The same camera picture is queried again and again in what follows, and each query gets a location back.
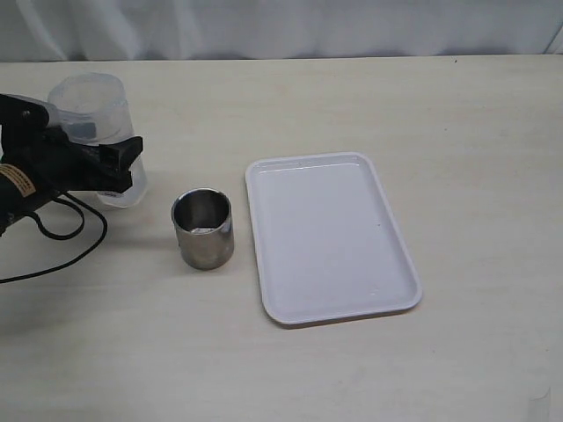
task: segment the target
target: metal cup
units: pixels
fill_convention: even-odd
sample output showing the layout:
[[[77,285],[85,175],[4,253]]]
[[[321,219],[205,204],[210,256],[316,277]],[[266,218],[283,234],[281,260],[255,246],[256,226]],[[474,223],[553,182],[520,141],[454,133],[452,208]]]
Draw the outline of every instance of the metal cup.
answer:
[[[225,264],[235,250],[230,202],[214,189],[182,193],[172,205],[182,258],[198,270]]]

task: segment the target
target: orange label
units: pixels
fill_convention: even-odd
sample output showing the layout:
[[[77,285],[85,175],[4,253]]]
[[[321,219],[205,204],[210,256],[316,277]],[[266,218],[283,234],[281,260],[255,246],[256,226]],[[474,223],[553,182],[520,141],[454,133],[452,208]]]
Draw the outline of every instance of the orange label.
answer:
[[[35,185],[18,167],[10,164],[0,164],[0,174],[16,186],[24,198],[35,193]]]

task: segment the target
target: wooden table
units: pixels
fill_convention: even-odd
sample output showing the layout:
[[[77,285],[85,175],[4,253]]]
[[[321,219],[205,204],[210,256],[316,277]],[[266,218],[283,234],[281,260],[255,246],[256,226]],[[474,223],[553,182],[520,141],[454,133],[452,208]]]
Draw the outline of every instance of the wooden table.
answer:
[[[549,388],[563,419],[563,57],[0,64],[0,92],[86,71],[126,85],[150,191],[106,211],[79,265],[0,287],[1,420],[520,421]],[[260,304],[245,168],[348,150],[376,165],[424,299],[284,330]],[[237,249],[212,273],[185,266],[170,219],[196,186],[233,203]],[[1,273],[98,234],[20,222]]]

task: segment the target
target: transparent cup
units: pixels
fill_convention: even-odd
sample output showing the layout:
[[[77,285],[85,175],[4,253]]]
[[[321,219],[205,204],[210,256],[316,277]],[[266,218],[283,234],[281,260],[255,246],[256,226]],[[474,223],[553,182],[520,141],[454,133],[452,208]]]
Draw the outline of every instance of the transparent cup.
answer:
[[[134,136],[129,104],[121,80],[113,75],[87,73],[64,79],[48,95],[59,110],[61,126],[72,142],[111,144]],[[147,191],[147,176],[138,157],[131,165],[133,185],[124,193],[98,192],[113,207],[131,207]]]

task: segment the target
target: plastic tray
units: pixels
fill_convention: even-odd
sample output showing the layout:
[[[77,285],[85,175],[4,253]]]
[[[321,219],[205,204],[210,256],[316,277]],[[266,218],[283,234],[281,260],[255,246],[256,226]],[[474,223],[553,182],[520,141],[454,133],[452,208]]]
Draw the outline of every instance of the plastic tray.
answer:
[[[371,161],[261,160],[246,171],[264,308],[281,324],[405,310],[422,289]]]

